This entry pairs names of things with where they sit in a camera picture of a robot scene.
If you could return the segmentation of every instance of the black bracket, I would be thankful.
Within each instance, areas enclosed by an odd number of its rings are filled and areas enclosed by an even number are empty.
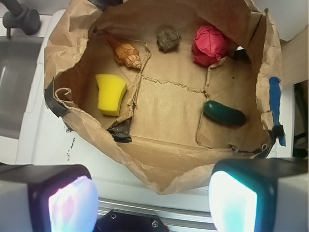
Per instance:
[[[236,50],[234,55],[233,55],[233,60],[250,60],[246,50],[245,49],[241,49],[241,50]]]
[[[114,140],[118,143],[131,143],[132,138],[130,137],[130,127],[132,118],[111,126],[107,131],[112,135]]]
[[[169,232],[158,216],[112,210],[97,220],[93,232]]]
[[[102,11],[105,11],[106,8],[109,6],[117,6],[123,3],[123,0],[88,0],[88,1],[94,4]]]

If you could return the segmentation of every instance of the red crumpled paper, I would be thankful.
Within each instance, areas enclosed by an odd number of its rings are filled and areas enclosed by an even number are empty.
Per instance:
[[[211,25],[203,25],[197,31],[192,45],[194,62],[210,66],[226,54],[228,39],[220,30]]]

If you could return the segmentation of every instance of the yellow sponge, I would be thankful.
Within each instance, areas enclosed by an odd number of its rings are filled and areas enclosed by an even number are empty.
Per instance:
[[[119,116],[122,98],[126,92],[126,82],[118,75],[97,74],[98,109],[105,115]]]

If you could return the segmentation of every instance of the faucet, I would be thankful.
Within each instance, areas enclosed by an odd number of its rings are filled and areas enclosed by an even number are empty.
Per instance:
[[[29,9],[17,0],[0,0],[9,11],[3,16],[3,25],[7,28],[7,37],[11,37],[11,28],[21,28],[26,35],[37,33],[41,27],[39,12]]]

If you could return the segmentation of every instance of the sink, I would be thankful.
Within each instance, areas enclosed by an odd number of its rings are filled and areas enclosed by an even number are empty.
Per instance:
[[[0,36],[0,135],[19,138],[42,37]]]

